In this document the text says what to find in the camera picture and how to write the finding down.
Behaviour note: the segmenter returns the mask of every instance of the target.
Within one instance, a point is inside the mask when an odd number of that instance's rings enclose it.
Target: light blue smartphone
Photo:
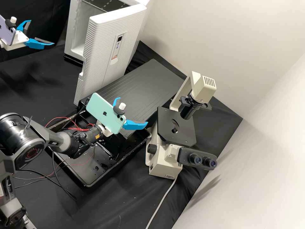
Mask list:
[[[113,106],[97,93],[92,94],[86,110],[114,134],[118,134],[126,122],[126,117],[115,113]]]

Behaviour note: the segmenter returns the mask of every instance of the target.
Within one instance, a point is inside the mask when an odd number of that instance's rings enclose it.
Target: black tray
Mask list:
[[[66,121],[59,122],[50,129],[57,132],[65,123]],[[76,118],[76,123],[79,127],[85,128],[88,123],[96,123],[96,119],[87,111],[83,111]],[[75,176],[85,187],[91,187],[97,182],[107,180],[125,165],[150,136],[146,129],[135,131],[128,139],[119,133],[104,137],[95,147],[91,147],[77,159],[56,152],[55,156],[59,163],[62,162],[61,167],[67,167],[70,175]]]

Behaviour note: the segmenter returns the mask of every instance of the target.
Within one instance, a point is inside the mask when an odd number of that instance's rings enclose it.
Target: gray ventilation grille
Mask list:
[[[204,76],[204,82],[212,87],[216,87],[216,83],[213,79]]]

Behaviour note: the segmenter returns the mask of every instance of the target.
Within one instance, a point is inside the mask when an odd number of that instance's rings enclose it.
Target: white cable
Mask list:
[[[155,215],[157,214],[157,212],[158,212],[159,208],[161,207],[161,205],[162,205],[162,203],[163,203],[163,201],[164,201],[165,197],[167,196],[167,194],[169,193],[169,191],[172,189],[172,187],[173,187],[173,186],[174,186],[174,184],[176,183],[176,180],[177,180],[177,177],[174,179],[174,181],[173,181],[172,185],[169,187],[169,189],[168,189],[168,190],[166,191],[166,193],[164,194],[164,196],[163,196],[162,200],[160,201],[160,203],[159,203],[159,205],[158,205],[157,209],[155,210],[155,212],[153,213],[152,217],[150,218],[150,220],[149,220],[149,222],[148,222],[148,224],[147,224],[147,226],[146,226],[146,228],[145,228],[145,229],[148,229],[148,228],[149,228],[149,226],[150,226],[150,224],[152,223],[152,221],[153,221],[153,219],[154,219]]]

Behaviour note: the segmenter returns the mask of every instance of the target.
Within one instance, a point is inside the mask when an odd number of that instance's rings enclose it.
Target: microscope focus knob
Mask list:
[[[17,18],[16,17],[11,17],[10,22],[13,23],[13,24],[16,24]]]
[[[155,144],[149,144],[147,146],[147,152],[151,154],[155,154],[157,152],[157,146]]]

